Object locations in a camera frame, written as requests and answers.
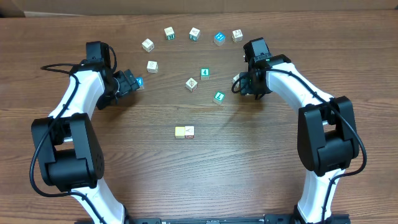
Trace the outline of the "blue X wooden block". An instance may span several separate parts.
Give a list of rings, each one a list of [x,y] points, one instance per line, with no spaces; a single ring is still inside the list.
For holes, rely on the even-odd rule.
[[[143,90],[144,89],[144,79],[142,77],[137,77],[136,81],[139,85],[139,90]]]

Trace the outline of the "wooden block yellow blue side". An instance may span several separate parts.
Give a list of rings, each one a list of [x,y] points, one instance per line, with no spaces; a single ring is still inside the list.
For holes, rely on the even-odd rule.
[[[154,43],[150,39],[146,39],[145,41],[142,42],[142,48],[146,52],[151,52],[154,49]]]

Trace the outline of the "number 2 wooden block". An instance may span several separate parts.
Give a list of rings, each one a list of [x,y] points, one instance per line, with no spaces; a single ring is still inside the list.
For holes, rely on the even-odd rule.
[[[197,86],[198,82],[193,78],[189,78],[185,83],[185,87],[190,91],[194,91],[197,88]]]

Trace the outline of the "yellow top wooden block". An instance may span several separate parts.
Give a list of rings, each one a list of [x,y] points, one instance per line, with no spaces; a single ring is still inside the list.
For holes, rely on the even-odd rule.
[[[185,138],[185,127],[184,126],[176,126],[175,127],[175,138],[176,139],[184,139]]]

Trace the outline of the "red D wooden block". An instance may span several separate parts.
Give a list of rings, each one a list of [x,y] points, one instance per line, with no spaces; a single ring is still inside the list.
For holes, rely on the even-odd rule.
[[[185,126],[185,138],[194,138],[194,137],[195,137],[195,127]]]

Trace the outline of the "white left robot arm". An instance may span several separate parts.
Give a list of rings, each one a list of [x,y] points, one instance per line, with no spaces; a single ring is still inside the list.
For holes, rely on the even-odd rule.
[[[75,198],[92,223],[132,223],[104,180],[104,155],[91,117],[95,109],[130,95],[144,82],[130,70],[118,71],[113,48],[100,41],[86,43],[86,59],[70,68],[61,102],[32,123],[30,184],[43,197]]]

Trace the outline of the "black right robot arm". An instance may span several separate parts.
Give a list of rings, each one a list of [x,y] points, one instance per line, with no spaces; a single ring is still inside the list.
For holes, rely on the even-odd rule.
[[[342,177],[360,173],[367,163],[357,134],[352,102],[325,93],[299,73],[284,54],[272,55],[265,40],[250,40],[243,47],[248,65],[233,82],[233,93],[277,93],[298,116],[297,151],[306,169],[303,193],[291,215],[265,215],[266,223],[350,223],[348,214],[331,211]]]

